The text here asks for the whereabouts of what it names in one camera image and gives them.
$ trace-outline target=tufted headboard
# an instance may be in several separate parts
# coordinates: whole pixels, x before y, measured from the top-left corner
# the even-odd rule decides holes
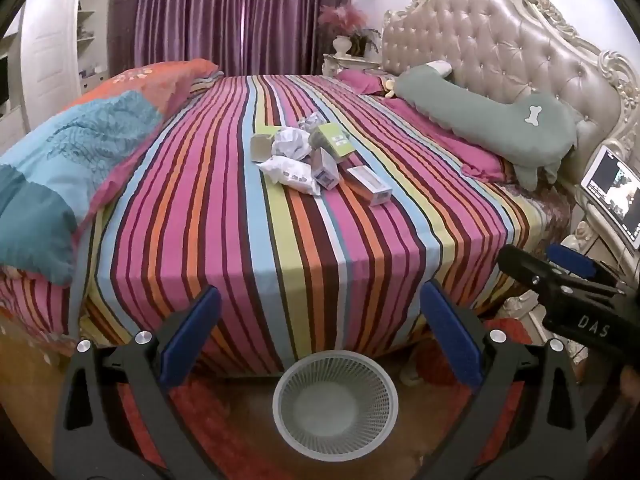
[[[446,60],[457,85],[501,103],[535,90],[569,104],[578,146],[562,163],[567,187],[580,182],[601,143],[626,160],[634,151],[636,74],[617,52],[580,38],[549,0],[413,0],[386,13],[382,57],[396,75]]]

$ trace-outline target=bone patch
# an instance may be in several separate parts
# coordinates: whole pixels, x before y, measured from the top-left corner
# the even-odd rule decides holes
[[[542,111],[542,106],[530,106],[529,111],[531,112],[531,115],[524,119],[524,121],[526,123],[533,124],[534,126],[540,126],[540,123],[538,122],[538,115]]]

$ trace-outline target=dog-shaped long pillow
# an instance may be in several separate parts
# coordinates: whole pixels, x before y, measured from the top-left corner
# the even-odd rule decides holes
[[[394,91],[435,123],[508,160],[529,191],[538,185],[538,168],[556,181],[562,158],[577,142],[572,112],[550,94],[505,105],[450,83],[427,65],[404,72]]]

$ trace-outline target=bed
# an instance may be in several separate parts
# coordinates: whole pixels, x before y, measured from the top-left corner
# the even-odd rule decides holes
[[[568,232],[574,187],[606,142],[628,156],[638,89],[626,60],[582,40],[548,0],[413,0],[385,17],[383,67],[432,60],[499,102],[534,89],[579,114],[578,146],[556,189],[527,194],[479,182],[395,113],[323,76],[218,79],[169,121],[120,195],[79,245],[71,288],[6,275],[3,308],[38,338],[71,350],[81,337],[119,344],[154,329],[215,285],[222,322],[203,362],[224,376],[281,373],[325,349],[377,356],[428,332],[420,285],[436,277],[480,314],[512,295],[497,251],[539,253]],[[341,183],[320,197],[272,184],[251,162],[262,124],[320,111],[351,136],[347,165],[393,190],[369,208]]]

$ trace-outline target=curtain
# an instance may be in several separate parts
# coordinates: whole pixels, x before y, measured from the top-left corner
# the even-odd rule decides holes
[[[323,5],[349,0],[246,0],[243,73],[321,73],[331,40],[318,31]]]
[[[111,0],[107,23],[107,56],[110,75],[135,67],[133,56],[138,0]]]
[[[197,57],[227,75],[320,73],[322,5],[349,0],[138,0],[134,64]]]
[[[136,66],[202,57],[242,73],[244,0],[139,0]]]

